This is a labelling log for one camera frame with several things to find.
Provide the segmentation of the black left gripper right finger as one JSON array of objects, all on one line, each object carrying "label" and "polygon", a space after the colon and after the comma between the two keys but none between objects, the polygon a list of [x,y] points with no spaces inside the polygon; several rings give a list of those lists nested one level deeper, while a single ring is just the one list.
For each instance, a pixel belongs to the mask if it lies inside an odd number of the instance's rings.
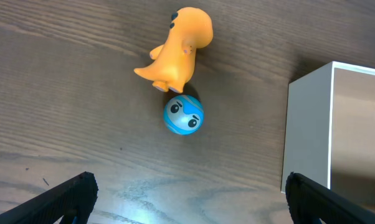
[{"label": "black left gripper right finger", "polygon": [[375,213],[346,200],[300,173],[287,177],[285,194],[294,224],[375,224]]}]

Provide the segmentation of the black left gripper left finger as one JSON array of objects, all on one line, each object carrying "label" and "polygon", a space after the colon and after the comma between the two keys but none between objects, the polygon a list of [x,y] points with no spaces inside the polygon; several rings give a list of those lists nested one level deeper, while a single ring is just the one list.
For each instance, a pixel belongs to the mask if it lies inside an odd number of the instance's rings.
[{"label": "black left gripper left finger", "polygon": [[0,214],[0,224],[86,224],[98,198],[91,172],[83,172],[29,201]]}]

